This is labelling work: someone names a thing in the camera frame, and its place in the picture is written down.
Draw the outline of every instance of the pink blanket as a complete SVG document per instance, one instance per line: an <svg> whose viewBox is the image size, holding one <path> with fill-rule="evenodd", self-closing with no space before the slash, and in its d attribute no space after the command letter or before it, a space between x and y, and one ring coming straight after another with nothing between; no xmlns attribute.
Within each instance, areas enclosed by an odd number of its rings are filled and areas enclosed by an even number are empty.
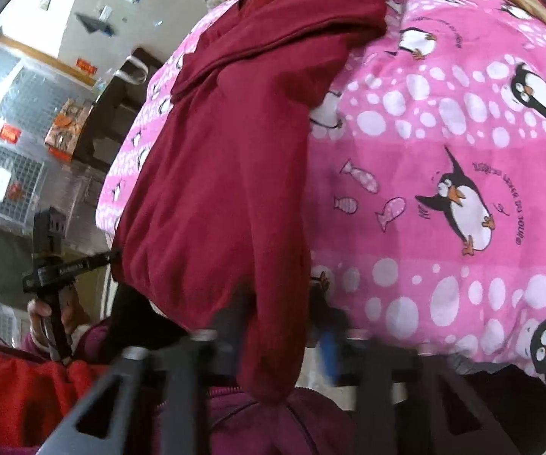
<svg viewBox="0 0 546 455"><path fill-rule="evenodd" d="M155 75L108 174L116 221L171 106ZM389 342L509 361L546 382L546 26L504 0L387 0L312 112L304 220L334 305Z"/></svg>

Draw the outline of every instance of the fish print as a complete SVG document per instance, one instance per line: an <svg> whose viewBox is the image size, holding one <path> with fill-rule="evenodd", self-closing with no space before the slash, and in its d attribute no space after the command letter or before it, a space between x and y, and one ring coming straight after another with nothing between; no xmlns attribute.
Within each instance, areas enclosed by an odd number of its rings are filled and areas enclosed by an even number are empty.
<svg viewBox="0 0 546 455"><path fill-rule="evenodd" d="M403 214L405 209L406 200L400 196L391 198L387 201L387 203L384 204L383 211L376 213L380 229L382 229L383 232L386 232L387 225Z"/></svg>
<svg viewBox="0 0 546 455"><path fill-rule="evenodd" d="M334 197L334 208L347 214L356 213L358 208L357 200L348 196L343 198Z"/></svg>
<svg viewBox="0 0 546 455"><path fill-rule="evenodd" d="M350 174L363 188L370 193L378 193L378 181L372 173L355 167L349 159L340 170L340 174Z"/></svg>

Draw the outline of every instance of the wall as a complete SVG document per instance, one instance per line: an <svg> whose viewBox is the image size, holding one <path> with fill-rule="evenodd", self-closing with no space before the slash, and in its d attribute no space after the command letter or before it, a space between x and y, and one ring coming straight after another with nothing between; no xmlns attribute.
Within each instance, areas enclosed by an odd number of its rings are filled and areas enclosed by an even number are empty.
<svg viewBox="0 0 546 455"><path fill-rule="evenodd" d="M113 9L108 23L116 36L89 35L74 14L98 18L105 5ZM97 77L118 69L138 46L166 61L205 12L203 0L75 0L58 58L69 65L84 58L98 67Z"/></svg>
<svg viewBox="0 0 546 455"><path fill-rule="evenodd" d="M41 0L12 0L0 15L0 29L16 41L58 57L66 22L75 0L51 0L41 10Z"/></svg>

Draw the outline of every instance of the person's hand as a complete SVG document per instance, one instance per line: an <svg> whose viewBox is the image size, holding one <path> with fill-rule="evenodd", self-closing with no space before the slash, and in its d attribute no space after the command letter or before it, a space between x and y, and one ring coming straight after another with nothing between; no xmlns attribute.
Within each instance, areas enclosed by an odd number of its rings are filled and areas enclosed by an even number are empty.
<svg viewBox="0 0 546 455"><path fill-rule="evenodd" d="M60 293L60 307L62 308L62 325L67 335L72 334L79 325L90 322L90 316L79 302L79 295L74 286L64 288ZM41 346L47 347L47 338L41 327L41 318L51 315L49 304L40 299L33 299L28 303L28 315L31 319L31 334Z"/></svg>

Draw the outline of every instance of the maroon hoodie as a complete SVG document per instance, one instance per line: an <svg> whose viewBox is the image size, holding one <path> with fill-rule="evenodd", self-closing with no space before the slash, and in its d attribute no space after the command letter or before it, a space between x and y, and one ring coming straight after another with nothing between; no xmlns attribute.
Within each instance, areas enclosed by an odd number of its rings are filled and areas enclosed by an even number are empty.
<svg viewBox="0 0 546 455"><path fill-rule="evenodd" d="M117 280L187 330L238 286L256 294L239 384L278 402L307 339L302 228L309 111L351 48L384 35L384 0L243 0L199 39L114 240Z"/></svg>

